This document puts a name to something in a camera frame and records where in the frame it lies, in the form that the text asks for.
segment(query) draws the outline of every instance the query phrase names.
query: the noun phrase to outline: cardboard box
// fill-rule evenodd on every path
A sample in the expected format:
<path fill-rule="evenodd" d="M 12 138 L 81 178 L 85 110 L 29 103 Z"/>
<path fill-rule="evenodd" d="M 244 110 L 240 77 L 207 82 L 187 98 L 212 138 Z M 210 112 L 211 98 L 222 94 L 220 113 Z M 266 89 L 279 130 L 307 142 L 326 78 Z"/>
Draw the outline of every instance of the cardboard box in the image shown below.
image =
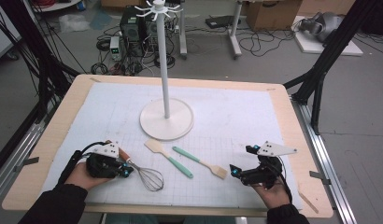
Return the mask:
<path fill-rule="evenodd" d="M 101 0 L 102 7 L 125 8 L 126 6 L 144 6 L 143 0 Z"/>
<path fill-rule="evenodd" d="M 247 24 L 258 31 L 290 30 L 303 0 L 285 0 L 251 3 L 247 13 Z"/>
<path fill-rule="evenodd" d="M 317 12 L 333 12 L 346 15 L 355 0 L 304 0 L 300 6 L 299 15 L 314 16 Z"/>

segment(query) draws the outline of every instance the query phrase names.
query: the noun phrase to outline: grid paper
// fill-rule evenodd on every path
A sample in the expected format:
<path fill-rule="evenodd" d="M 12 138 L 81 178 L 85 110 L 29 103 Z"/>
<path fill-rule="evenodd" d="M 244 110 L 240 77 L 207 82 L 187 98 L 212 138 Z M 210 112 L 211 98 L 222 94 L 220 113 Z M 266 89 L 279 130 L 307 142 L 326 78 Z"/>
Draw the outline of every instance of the grid paper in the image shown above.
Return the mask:
<path fill-rule="evenodd" d="M 147 191 L 134 171 L 128 178 L 117 177 L 92 189 L 87 203 L 265 208 L 251 187 L 243 186 L 230 175 L 229 164 L 243 170 L 256 168 L 259 161 L 246 152 L 245 146 L 265 141 L 283 144 L 270 95 L 264 91 L 169 87 L 170 97 L 176 96 L 193 110 L 194 126 L 178 140 L 162 144 L 193 173 L 193 179 L 182 174 L 165 156 L 144 146 L 149 136 L 139 124 L 140 113 L 145 105 L 162 95 L 161 86 L 95 83 L 54 158 L 42 191 L 55 186 L 75 150 L 108 139 L 117 142 L 138 166 L 160 171 L 164 188 Z M 205 166 L 175 152 L 173 146 L 229 173 L 222 180 Z M 281 158 L 287 169 L 293 204 L 301 209 L 288 157 Z"/>

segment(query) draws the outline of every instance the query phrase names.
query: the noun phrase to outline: floor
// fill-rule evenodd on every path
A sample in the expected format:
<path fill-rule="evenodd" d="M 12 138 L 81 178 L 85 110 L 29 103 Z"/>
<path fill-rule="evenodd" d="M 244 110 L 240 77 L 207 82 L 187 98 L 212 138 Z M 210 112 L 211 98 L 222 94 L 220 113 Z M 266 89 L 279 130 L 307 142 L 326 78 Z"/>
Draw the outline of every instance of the floor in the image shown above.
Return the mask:
<path fill-rule="evenodd" d="M 58 16 L 69 13 L 78 13 L 87 21 L 93 21 L 102 11 L 95 7 L 84 12 L 69 8 L 49 13 L 47 18 L 55 22 Z M 96 37 L 120 21 L 119 13 L 106 13 L 113 17 L 101 29 L 60 34 L 87 73 L 98 60 Z M 189 17 L 186 24 L 206 28 L 205 18 Z M 250 36 L 241 34 L 245 32 L 242 28 L 247 28 L 244 21 L 240 27 L 238 40 Z M 302 53 L 293 39 L 282 41 L 278 49 L 262 57 L 242 49 L 242 57 L 234 60 L 224 33 L 188 32 L 187 38 L 187 60 L 178 55 L 174 39 L 176 64 L 168 71 L 170 78 L 283 84 L 307 72 L 319 57 L 318 54 Z M 383 44 L 358 38 L 383 51 Z M 362 57 L 341 56 L 330 70 L 322 94 L 319 130 L 357 222 L 383 223 L 383 53 L 357 39 L 353 41 L 364 54 Z M 252 46 L 250 40 L 242 43 L 246 48 Z M 262 43 L 262 50 L 276 45 L 277 42 Z M 59 51 L 66 64 L 81 71 L 64 47 L 59 47 Z M 151 71 L 146 69 L 139 75 L 158 77 L 160 70 L 151 67 Z M 297 87 L 291 88 L 289 94 L 296 91 Z M 36 102 L 35 88 L 23 60 L 1 60 L 0 150 Z M 4 211 L 0 205 L 0 223 L 15 223 L 22 215 L 23 212 Z M 99 223 L 99 218 L 100 214 L 85 214 L 79 223 Z M 248 219 L 249 224 L 262 222 L 263 218 Z M 330 219 L 310 219 L 310 222 L 341 223 L 336 211 Z"/>

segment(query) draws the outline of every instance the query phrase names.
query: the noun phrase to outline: sleeve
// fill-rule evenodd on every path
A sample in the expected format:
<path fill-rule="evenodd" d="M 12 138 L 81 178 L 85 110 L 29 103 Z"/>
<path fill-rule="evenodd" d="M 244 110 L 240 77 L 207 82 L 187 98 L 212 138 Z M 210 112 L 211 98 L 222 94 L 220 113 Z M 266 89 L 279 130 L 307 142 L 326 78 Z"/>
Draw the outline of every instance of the sleeve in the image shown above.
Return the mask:
<path fill-rule="evenodd" d="M 307 218 L 289 203 L 268 210 L 267 224 L 309 224 Z"/>
<path fill-rule="evenodd" d="M 19 223 L 78 223 L 87 194 L 86 189 L 75 185 L 43 192 Z"/>

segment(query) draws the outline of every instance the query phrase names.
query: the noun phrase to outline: table leg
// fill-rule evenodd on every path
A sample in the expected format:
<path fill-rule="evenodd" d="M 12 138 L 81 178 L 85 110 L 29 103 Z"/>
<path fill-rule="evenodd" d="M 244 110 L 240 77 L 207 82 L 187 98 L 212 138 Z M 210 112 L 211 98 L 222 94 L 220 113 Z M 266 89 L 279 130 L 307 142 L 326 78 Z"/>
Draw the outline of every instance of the table leg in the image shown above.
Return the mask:
<path fill-rule="evenodd" d="M 179 45 L 180 45 L 180 56 L 183 59 L 187 58 L 188 49 L 186 46 L 186 34 L 185 34 L 185 0 L 180 1 L 180 26 L 179 26 Z"/>
<path fill-rule="evenodd" d="M 240 13 L 241 13 L 241 7 L 242 7 L 242 1 L 237 1 L 235 5 L 235 12 L 234 12 L 234 20 L 233 20 L 233 27 L 230 29 L 229 32 L 229 37 L 231 40 L 231 43 L 233 45 L 234 49 L 234 58 L 238 58 L 239 56 L 242 55 L 241 49 L 238 45 L 237 38 L 235 37 L 235 32 L 237 31 L 237 24 L 238 20 L 240 18 Z"/>

